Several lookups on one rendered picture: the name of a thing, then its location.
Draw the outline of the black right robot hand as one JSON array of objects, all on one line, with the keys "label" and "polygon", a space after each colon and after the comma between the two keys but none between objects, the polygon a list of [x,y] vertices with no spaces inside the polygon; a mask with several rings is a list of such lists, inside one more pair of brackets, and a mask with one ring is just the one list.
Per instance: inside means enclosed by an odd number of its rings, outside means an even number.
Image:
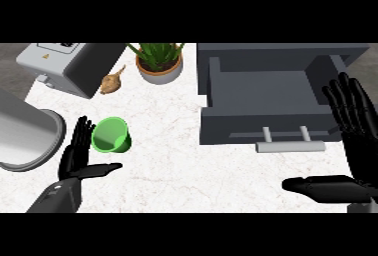
[{"label": "black right robot hand", "polygon": [[358,80],[344,72],[321,92],[339,127],[351,176],[289,178],[281,189],[317,203],[378,204],[378,112]]}]

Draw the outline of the green cup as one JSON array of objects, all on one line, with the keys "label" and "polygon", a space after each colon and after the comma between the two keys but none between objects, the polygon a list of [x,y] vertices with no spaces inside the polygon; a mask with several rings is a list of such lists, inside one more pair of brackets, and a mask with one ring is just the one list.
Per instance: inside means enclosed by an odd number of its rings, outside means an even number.
[{"label": "green cup", "polygon": [[119,117],[104,118],[91,133],[91,146],[101,153],[123,153],[131,147],[128,126]]}]

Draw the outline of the dark grey open drawer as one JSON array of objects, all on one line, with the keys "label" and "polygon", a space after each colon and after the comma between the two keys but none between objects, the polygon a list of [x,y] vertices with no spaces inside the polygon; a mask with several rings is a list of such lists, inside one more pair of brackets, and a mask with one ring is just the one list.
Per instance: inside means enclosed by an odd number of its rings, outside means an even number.
[{"label": "dark grey open drawer", "polygon": [[321,87],[345,71],[336,55],[318,56],[295,71],[224,72],[219,59],[208,65],[208,106],[200,110],[199,143],[250,144],[299,141],[305,127],[314,141],[341,140]]}]

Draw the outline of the brown root vegetable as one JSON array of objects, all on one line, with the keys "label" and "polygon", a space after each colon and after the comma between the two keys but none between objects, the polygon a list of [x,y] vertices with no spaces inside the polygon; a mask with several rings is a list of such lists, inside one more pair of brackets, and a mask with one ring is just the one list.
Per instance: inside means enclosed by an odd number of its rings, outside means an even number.
[{"label": "brown root vegetable", "polygon": [[115,74],[107,74],[100,83],[100,94],[109,94],[113,93],[121,88],[121,73],[123,71],[123,68],[121,68]]}]

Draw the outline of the potted green plant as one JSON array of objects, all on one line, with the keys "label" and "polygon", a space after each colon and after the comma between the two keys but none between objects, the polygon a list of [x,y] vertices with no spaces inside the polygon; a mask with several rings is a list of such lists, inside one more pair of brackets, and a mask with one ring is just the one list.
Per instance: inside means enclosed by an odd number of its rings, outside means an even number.
[{"label": "potted green plant", "polygon": [[135,54],[135,66],[140,76],[153,85],[165,85],[175,80],[183,70],[184,44],[140,43],[126,44]]}]

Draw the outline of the pale grey box appliance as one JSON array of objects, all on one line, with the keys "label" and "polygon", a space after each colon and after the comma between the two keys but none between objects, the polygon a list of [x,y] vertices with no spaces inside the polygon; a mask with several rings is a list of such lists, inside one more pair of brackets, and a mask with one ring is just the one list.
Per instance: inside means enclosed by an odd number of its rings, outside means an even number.
[{"label": "pale grey box appliance", "polygon": [[30,43],[16,63],[48,88],[90,99],[123,50],[123,43]]}]

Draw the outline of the dark grey cabinet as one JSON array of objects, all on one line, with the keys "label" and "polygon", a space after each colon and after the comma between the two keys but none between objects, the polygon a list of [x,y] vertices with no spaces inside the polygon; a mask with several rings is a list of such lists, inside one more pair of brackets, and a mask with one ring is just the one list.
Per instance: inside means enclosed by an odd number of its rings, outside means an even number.
[{"label": "dark grey cabinet", "polygon": [[197,94],[206,94],[211,57],[222,72],[302,71],[317,56],[336,55],[348,66],[367,49],[366,43],[197,43]]}]

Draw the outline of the large grey round pot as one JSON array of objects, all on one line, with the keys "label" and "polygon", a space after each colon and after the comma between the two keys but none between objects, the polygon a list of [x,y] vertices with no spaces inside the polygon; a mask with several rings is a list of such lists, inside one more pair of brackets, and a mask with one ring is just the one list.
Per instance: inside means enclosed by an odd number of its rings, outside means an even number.
[{"label": "large grey round pot", "polygon": [[57,152],[64,133],[61,116],[0,89],[0,168],[25,172],[39,167]]}]

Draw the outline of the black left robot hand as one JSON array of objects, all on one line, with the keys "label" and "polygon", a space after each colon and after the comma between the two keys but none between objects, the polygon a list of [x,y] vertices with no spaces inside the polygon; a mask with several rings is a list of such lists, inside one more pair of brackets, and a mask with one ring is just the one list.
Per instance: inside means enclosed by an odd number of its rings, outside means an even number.
[{"label": "black left robot hand", "polygon": [[64,148],[60,158],[57,169],[57,178],[60,180],[104,177],[113,170],[122,167],[121,163],[88,164],[88,149],[94,127],[95,125],[87,117],[81,116],[75,124],[70,143]]}]

